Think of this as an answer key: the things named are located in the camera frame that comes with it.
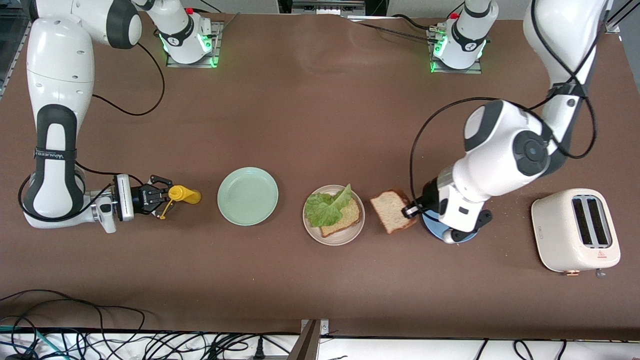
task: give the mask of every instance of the green lettuce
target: green lettuce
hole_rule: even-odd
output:
[[[307,198],[305,217],[313,227],[331,226],[342,219],[342,210],[351,200],[351,184],[334,196],[315,193]]]

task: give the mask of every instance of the brown table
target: brown table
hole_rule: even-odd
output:
[[[143,16],[141,43],[164,54]],[[419,35],[402,20],[376,24]],[[28,226],[16,191],[33,171],[35,130],[20,56],[0,102],[0,296],[51,288],[97,303],[154,312],[148,329],[298,331],[301,318],[329,318],[347,335],[503,338],[640,337],[640,98],[617,36],[603,36],[591,96],[600,136],[591,155],[487,203],[495,220],[463,245],[420,226],[387,235],[367,203],[361,235],[342,247],[316,243],[301,222],[306,196],[351,183],[363,199],[408,190],[416,131],[439,107],[470,96],[535,104],[547,73],[519,21],[498,21],[483,74],[429,72],[428,49],[336,16],[240,15],[225,31],[217,69],[163,69],[156,111],[129,117],[94,100],[79,135],[79,161],[104,171],[157,174],[199,189],[167,220],[136,217],[105,234],[100,225],[44,231]],[[157,70],[138,48],[95,46],[95,93],[143,111],[160,91]],[[463,156],[462,128],[479,106],[464,104],[429,126],[416,155],[421,186]],[[575,151],[590,136],[587,111]],[[260,167],[280,200],[263,223],[239,227],[216,205],[231,171]],[[88,175],[90,188],[109,177]],[[604,194],[622,260],[599,280],[567,278],[539,260],[529,207],[572,187]],[[3,304],[16,313],[45,296]],[[97,326],[78,306],[43,308],[39,325]],[[113,313],[107,327],[135,327]]]

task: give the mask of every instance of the slice of bread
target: slice of bread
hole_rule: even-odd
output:
[[[340,212],[342,213],[342,219],[337,223],[331,226],[320,227],[323,238],[331,234],[335,234],[338,231],[345,230],[347,227],[357,224],[360,221],[360,206],[358,206],[358,202],[354,198],[351,198],[351,200],[349,200],[349,204],[340,210]]]
[[[402,215],[402,209],[409,205],[409,198],[402,190],[387,190],[371,199],[371,205],[378,213],[387,234],[406,229],[418,221],[418,218],[407,219]]]

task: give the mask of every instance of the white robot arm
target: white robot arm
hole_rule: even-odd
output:
[[[498,4],[495,0],[465,0],[460,16],[444,22],[446,38],[434,55],[452,69],[471,67],[478,59],[497,17]]]
[[[442,239],[456,243],[491,220],[491,214],[482,210],[490,197],[519,189],[562,166],[566,157],[552,137],[564,149],[569,148],[584,96],[582,85],[589,81],[595,58],[591,44],[598,32],[601,13],[608,6],[608,0],[532,1],[524,20],[524,32],[551,81],[553,98],[542,111],[546,126],[508,101],[497,100],[481,106],[465,124],[465,157],[424,186],[422,196],[403,209],[406,217],[432,211],[437,221],[450,228]],[[541,42],[532,14],[540,36],[570,69],[577,69],[584,60],[576,73],[579,83]]]
[[[149,12],[163,36],[179,39],[168,46],[174,60],[190,63],[205,54],[198,30],[208,19],[195,14],[194,29],[179,0],[136,4]],[[27,79],[37,133],[36,170],[21,204],[27,221],[39,228],[100,222],[112,233],[115,216],[128,221],[134,213],[155,211],[168,199],[167,191],[153,184],[171,186],[171,181],[152,176],[148,184],[131,187],[122,174],[113,188],[90,192],[76,166],[76,138],[93,93],[92,40],[118,49],[136,45],[141,21],[134,5],[130,0],[23,0],[22,5],[33,22]]]

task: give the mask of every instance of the white toaster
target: white toaster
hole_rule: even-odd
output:
[[[569,189],[536,200],[533,229],[542,263],[556,272],[610,268],[620,261],[618,237],[607,202],[590,189]]]

